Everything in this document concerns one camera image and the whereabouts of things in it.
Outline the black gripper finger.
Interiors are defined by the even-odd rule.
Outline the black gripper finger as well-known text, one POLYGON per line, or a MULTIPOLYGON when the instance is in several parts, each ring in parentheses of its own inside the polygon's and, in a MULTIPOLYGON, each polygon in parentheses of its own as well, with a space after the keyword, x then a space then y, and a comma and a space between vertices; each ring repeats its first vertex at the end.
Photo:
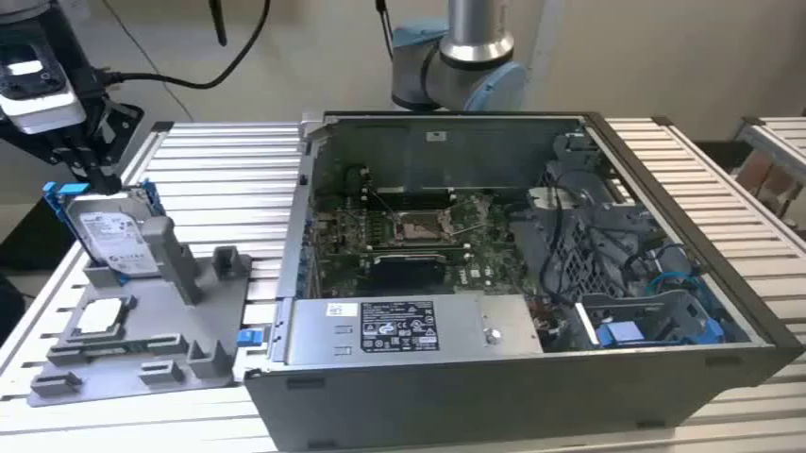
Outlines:
POLYGON ((83 144, 83 141, 75 143, 63 135, 46 135, 46 141, 52 153, 68 166, 76 181, 88 183, 92 190, 100 190, 102 168, 92 149, 83 144))
POLYGON ((102 143, 99 192, 116 193, 123 184, 115 173, 123 152, 128 147, 138 126, 144 119, 144 110, 131 104, 119 103, 111 98, 103 98, 99 134, 102 143))

